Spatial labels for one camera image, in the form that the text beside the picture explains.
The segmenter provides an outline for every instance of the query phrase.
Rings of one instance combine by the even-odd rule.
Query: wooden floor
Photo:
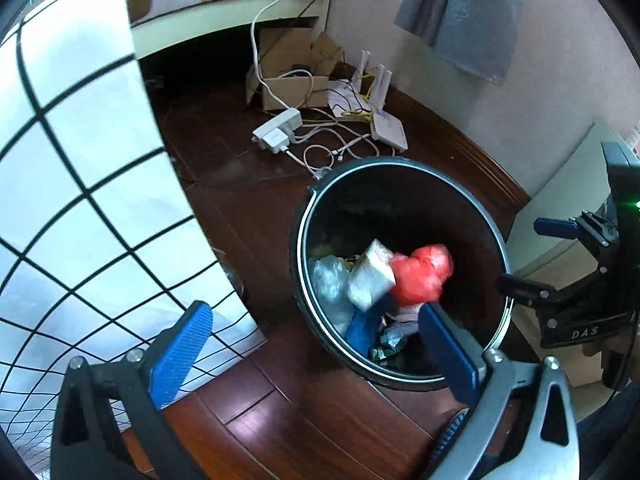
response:
[[[251,142],[267,116],[245,105],[241,77],[172,74],[152,100],[161,132],[204,232],[244,282],[248,308],[268,342],[165,416],[211,478],[418,478],[434,439],[461,405],[449,390],[375,387],[313,338],[293,300],[287,263],[292,216],[311,176]],[[485,185],[486,176],[439,142],[438,131],[405,127],[405,155],[459,180],[506,235],[513,205]],[[514,358],[536,359],[513,326],[503,348]],[[127,433],[136,464],[151,469]]]

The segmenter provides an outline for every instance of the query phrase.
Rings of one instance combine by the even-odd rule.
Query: screw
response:
[[[489,348],[484,355],[492,363],[500,363],[504,358],[502,352],[496,350],[495,348]]]
[[[78,368],[82,366],[82,363],[84,363],[84,357],[82,357],[81,355],[77,355],[76,357],[73,357],[71,361],[69,361],[69,368],[78,370]]]
[[[549,355],[545,357],[545,366],[551,370],[558,370],[560,367],[560,360],[557,357]]]
[[[131,363],[139,363],[142,361],[142,356],[144,355],[144,351],[140,348],[134,348],[133,350],[129,350],[127,352],[127,361]]]

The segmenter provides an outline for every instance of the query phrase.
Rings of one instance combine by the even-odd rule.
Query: clear plastic bag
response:
[[[358,258],[347,284],[347,297],[361,311],[369,310],[396,284],[389,266],[393,255],[378,240],[373,240]]]
[[[382,336],[380,342],[395,348],[398,344],[408,336],[418,332],[418,322],[409,321],[406,323],[393,323],[389,326]]]
[[[309,266],[316,298],[331,324],[344,336],[353,318],[353,305],[345,294],[349,271],[333,255],[312,260]]]

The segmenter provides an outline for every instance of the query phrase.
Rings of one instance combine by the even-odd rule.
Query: white wall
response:
[[[596,117],[625,138],[640,118],[640,69],[597,0],[525,0],[501,87],[439,60],[395,26],[401,2],[332,0],[328,32],[349,62],[372,51],[401,91],[458,127],[531,195]]]

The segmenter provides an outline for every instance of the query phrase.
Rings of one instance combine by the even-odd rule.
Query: gray towel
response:
[[[499,85],[511,64],[521,9],[522,0],[404,0],[396,25],[435,55]]]

